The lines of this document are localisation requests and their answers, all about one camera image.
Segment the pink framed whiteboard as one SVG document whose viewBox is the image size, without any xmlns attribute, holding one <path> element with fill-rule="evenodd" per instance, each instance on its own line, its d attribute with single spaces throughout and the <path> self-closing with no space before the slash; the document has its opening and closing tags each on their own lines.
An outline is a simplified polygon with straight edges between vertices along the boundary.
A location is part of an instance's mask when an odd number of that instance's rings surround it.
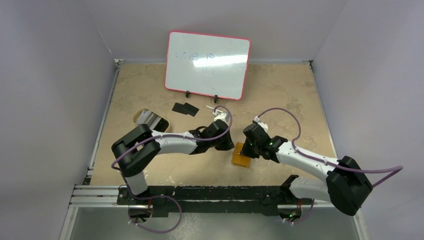
<svg viewBox="0 0 424 240">
<path fill-rule="evenodd" d="M 244 37 L 172 31 L 168 35 L 167 90 L 240 100 L 251 42 Z"/>
</svg>

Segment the yellow leather card holder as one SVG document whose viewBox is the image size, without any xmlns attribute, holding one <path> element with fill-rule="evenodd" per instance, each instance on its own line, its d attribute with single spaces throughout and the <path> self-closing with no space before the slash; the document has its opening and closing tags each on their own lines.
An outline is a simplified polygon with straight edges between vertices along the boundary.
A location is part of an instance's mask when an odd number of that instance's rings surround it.
<svg viewBox="0 0 424 240">
<path fill-rule="evenodd" d="M 235 147 L 232 153 L 231 163 L 234 166 L 249 168 L 251 164 L 251 158 L 241 154 L 242 148 L 243 148 L 243 143 L 237 142 L 235 144 Z"/>
</svg>

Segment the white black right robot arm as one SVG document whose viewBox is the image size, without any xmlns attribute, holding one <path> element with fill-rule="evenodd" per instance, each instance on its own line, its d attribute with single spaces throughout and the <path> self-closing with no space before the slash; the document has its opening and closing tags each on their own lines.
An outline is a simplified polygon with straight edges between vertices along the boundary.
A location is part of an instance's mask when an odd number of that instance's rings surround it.
<svg viewBox="0 0 424 240">
<path fill-rule="evenodd" d="M 340 212 L 354 216 L 370 195 L 373 186 L 358 163 L 351 157 L 342 159 L 306 151 L 281 136 L 270 137 L 259 123 L 244 130 L 245 143 L 241 154 L 249 158 L 262 157 L 278 164 L 300 169 L 316 179 L 295 177 L 281 189 L 280 196 L 288 204 L 300 198 L 332 203 Z"/>
</svg>

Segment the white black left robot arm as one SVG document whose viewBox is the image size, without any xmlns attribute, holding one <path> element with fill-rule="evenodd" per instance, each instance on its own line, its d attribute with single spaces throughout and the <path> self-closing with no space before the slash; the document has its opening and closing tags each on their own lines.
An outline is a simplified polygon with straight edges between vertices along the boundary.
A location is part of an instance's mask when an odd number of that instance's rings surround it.
<svg viewBox="0 0 424 240">
<path fill-rule="evenodd" d="M 214 148 L 229 151 L 235 147 L 230 134 L 230 122 L 214 120 L 183 133 L 166 133 L 151 130 L 146 124 L 135 127 L 111 146 L 115 156 L 112 167 L 121 175 L 130 189 L 129 197 L 138 205 L 149 199 L 144 169 L 158 155 L 203 154 Z"/>
</svg>

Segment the black credit card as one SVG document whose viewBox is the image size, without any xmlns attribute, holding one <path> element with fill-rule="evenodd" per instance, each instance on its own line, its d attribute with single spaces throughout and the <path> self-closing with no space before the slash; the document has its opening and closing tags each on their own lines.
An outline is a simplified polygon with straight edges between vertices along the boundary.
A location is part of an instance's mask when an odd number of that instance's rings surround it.
<svg viewBox="0 0 424 240">
<path fill-rule="evenodd" d="M 175 102 L 174 103 L 174 106 L 172 108 L 172 111 L 173 112 L 176 112 L 176 113 L 183 114 L 183 115 L 188 115 L 189 114 L 189 111 L 187 109 L 187 105 L 181 104 L 181 103 L 178 103 L 178 102 Z"/>
<path fill-rule="evenodd" d="M 193 106 L 193 105 L 191 105 L 191 104 L 189 104 L 187 102 L 183 105 L 183 108 L 184 108 L 185 112 L 188 115 L 191 115 L 192 117 L 195 117 L 196 114 L 199 111 L 199 109 L 197 107 L 195 107 L 195 106 Z"/>
</svg>

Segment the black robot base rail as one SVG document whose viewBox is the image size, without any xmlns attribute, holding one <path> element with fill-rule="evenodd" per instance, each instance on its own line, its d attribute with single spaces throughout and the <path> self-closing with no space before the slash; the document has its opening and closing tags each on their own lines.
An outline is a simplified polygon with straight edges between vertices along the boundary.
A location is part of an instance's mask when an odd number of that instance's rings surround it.
<svg viewBox="0 0 424 240">
<path fill-rule="evenodd" d="M 302 212 L 310 198 L 296 198 L 284 185 L 262 186 L 171 186 L 151 185 L 147 191 L 131 196 L 126 187 L 119 187 L 117 204 L 135 208 L 152 207 L 154 218 L 170 213 L 262 214 L 289 217 L 291 211 Z"/>
</svg>

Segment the beige oval plastic tray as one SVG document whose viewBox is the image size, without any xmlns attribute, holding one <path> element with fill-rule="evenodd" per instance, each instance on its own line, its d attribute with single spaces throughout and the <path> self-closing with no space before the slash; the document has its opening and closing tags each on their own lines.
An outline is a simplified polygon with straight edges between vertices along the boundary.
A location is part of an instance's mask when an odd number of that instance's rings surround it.
<svg viewBox="0 0 424 240">
<path fill-rule="evenodd" d="M 165 133 L 170 129 L 170 122 L 149 108 L 140 108 L 137 110 L 132 116 L 132 122 L 136 126 L 146 124 L 150 130 L 158 132 Z"/>
</svg>

